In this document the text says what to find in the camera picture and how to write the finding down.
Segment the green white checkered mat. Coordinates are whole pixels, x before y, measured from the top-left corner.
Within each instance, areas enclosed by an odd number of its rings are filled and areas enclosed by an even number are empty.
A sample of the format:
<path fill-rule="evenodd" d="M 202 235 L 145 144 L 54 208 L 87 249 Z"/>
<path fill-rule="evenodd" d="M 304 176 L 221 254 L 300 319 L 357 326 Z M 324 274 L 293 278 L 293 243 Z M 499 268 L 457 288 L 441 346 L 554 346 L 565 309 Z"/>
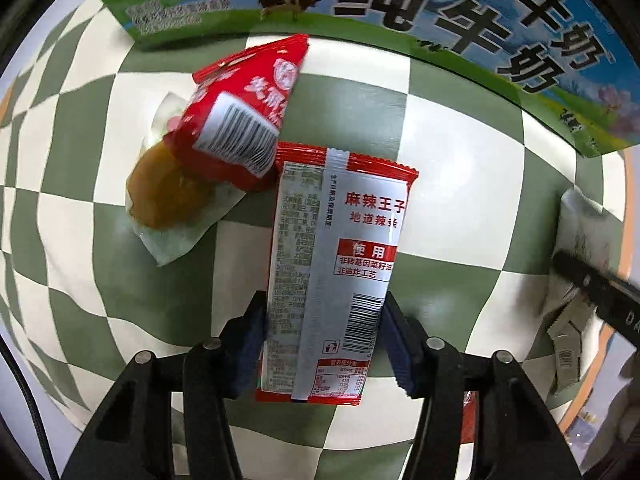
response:
<path fill-rule="evenodd" d="M 188 350 L 241 313 L 268 275 L 274 194 L 244 197 L 159 266 L 134 234 L 125 182 L 169 93 L 255 37 L 137 49 L 101 0 L 57 2 L 1 79 L 1 319 L 58 466 L 134 354 Z M 620 240 L 638 218 L 628 155 L 585 159 L 529 114 L 437 67 L 314 40 L 282 136 L 419 171 L 390 288 L 458 349 L 511 351 L 557 419 L 541 304 L 560 199 L 580 188 Z"/>

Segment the clear packet with brown cake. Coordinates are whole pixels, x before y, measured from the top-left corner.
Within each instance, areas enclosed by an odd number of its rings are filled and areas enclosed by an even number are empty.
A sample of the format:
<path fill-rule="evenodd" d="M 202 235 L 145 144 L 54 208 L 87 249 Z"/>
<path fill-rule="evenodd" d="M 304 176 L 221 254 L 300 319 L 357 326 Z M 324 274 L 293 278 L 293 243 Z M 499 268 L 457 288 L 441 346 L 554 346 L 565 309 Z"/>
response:
<path fill-rule="evenodd" d="M 131 229 L 158 266 L 190 252 L 245 196 L 228 182 L 207 183 L 190 174 L 163 144 L 185 108 L 186 99 L 172 92 L 160 101 L 126 182 Z"/>

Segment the red white spicy strip packet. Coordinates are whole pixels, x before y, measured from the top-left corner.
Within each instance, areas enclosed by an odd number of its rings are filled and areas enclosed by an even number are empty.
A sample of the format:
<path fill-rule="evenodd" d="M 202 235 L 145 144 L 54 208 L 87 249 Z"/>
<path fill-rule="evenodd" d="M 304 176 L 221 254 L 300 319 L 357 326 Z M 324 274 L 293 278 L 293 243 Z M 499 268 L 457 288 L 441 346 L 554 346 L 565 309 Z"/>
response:
<path fill-rule="evenodd" d="M 356 405 L 418 172 L 282 142 L 260 402 Z"/>

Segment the cardboard box with blue print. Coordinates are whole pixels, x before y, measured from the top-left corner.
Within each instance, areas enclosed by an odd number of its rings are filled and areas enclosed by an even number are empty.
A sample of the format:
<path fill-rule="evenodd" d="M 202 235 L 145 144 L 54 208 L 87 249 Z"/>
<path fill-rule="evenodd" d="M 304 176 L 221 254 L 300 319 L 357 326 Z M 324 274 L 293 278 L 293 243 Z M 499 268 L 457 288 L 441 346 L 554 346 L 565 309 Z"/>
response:
<path fill-rule="evenodd" d="M 639 51 L 593 0 L 102 0 L 134 40 L 306 34 L 418 58 L 518 104 L 579 153 L 639 141 Z"/>

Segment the white silver snack packet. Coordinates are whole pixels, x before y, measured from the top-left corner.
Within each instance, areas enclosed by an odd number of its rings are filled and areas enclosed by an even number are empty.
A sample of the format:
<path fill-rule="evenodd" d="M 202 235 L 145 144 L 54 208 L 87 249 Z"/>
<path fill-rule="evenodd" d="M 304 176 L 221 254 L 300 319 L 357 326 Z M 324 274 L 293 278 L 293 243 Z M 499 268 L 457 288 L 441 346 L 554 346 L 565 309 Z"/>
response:
<path fill-rule="evenodd" d="M 544 300 L 544 314 L 552 316 L 547 334 L 554 352 L 556 392 L 578 384 L 596 356 L 602 322 L 586 286 L 594 272 L 617 266 L 620 234 L 615 227 L 616 218 L 579 188 L 562 195 Z"/>

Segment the small red snack packet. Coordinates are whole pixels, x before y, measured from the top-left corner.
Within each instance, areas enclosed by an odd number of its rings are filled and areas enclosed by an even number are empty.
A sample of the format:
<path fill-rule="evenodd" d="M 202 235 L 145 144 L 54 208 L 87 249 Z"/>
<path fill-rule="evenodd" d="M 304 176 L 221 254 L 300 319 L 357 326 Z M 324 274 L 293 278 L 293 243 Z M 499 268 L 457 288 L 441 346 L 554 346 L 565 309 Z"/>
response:
<path fill-rule="evenodd" d="M 243 192 L 268 185 L 282 122 L 309 48 L 296 34 L 228 55 L 192 74 L 195 92 L 163 137 L 186 170 Z"/>

